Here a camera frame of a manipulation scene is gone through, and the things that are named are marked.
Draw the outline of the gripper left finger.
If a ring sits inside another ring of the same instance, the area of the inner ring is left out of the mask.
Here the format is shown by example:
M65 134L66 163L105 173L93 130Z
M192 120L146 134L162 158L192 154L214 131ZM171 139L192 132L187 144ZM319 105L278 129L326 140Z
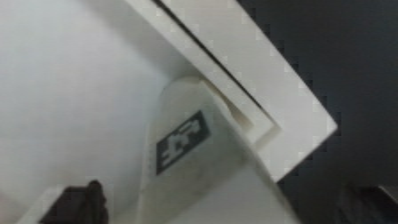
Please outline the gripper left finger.
M98 180L65 189L40 224L109 224L107 197Z

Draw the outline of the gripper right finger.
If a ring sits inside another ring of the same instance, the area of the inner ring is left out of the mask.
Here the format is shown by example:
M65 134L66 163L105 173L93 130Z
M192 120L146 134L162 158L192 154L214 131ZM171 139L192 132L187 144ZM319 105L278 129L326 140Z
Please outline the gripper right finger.
M398 224L398 186L345 186L338 224Z

